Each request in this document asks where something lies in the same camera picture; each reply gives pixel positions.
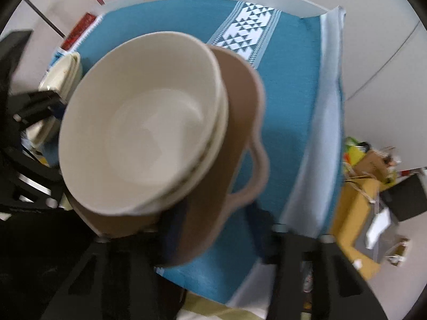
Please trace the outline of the large plain white plate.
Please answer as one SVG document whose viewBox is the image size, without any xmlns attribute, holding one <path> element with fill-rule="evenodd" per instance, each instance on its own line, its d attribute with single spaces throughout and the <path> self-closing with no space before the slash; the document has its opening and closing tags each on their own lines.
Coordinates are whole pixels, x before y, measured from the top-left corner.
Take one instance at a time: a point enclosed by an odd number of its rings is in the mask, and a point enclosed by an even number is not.
<svg viewBox="0 0 427 320">
<path fill-rule="evenodd" d="M 59 59 L 46 73 L 38 86 L 39 91 L 56 91 L 68 102 L 82 78 L 80 54 L 73 52 Z M 59 131 L 60 120 L 54 116 L 32 125 L 26 130 L 27 139 L 33 148 L 49 142 Z"/>
</svg>

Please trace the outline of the beige square handled bowl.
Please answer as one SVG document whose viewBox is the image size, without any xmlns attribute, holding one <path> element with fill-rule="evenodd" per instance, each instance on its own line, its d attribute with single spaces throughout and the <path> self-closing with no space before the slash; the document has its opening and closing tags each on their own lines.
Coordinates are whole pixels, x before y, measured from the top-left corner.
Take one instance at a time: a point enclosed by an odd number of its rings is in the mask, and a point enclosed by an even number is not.
<svg viewBox="0 0 427 320">
<path fill-rule="evenodd" d="M 107 217 L 66 197 L 89 228 L 102 238 L 122 238 L 153 265 L 175 267 L 208 250 L 228 219 L 264 190 L 269 160 L 260 137 L 265 112 L 261 78 L 247 61 L 212 46 L 229 102 L 222 148 L 199 184 L 171 209 L 159 215 Z"/>
</svg>

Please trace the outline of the cream bowl nearer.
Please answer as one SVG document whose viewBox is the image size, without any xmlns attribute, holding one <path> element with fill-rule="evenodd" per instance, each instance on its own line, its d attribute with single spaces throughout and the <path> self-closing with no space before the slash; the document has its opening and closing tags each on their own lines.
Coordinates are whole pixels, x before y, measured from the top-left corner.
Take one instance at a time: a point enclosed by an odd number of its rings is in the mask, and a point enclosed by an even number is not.
<svg viewBox="0 0 427 320">
<path fill-rule="evenodd" d="M 143 212 L 196 165 L 223 92 L 216 57 L 191 35 L 149 33 L 108 52 L 62 119 L 59 165 L 69 192 L 100 215 Z"/>
</svg>

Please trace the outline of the black clothes rack pole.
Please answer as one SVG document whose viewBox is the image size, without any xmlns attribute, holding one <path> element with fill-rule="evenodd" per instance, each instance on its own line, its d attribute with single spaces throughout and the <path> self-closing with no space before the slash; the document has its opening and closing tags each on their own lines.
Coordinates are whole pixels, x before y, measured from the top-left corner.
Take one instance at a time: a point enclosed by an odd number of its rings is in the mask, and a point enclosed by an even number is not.
<svg viewBox="0 0 427 320">
<path fill-rule="evenodd" d="M 65 39 L 65 34 L 30 0 L 23 0 L 57 35 Z"/>
</svg>

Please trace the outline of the blue tablecloth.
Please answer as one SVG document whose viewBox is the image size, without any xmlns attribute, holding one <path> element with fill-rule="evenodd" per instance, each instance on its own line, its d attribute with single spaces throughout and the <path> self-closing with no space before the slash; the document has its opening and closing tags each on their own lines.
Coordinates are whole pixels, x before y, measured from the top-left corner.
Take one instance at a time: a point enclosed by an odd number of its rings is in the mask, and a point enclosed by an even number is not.
<svg viewBox="0 0 427 320">
<path fill-rule="evenodd" d="M 263 143 L 271 170 L 260 207 L 302 235 L 331 222 L 342 181 L 344 12 L 299 18 L 232 0 L 159 0 L 105 14 L 77 47 L 88 71 L 116 46 L 157 31 L 187 33 L 240 54 L 266 91 Z"/>
</svg>

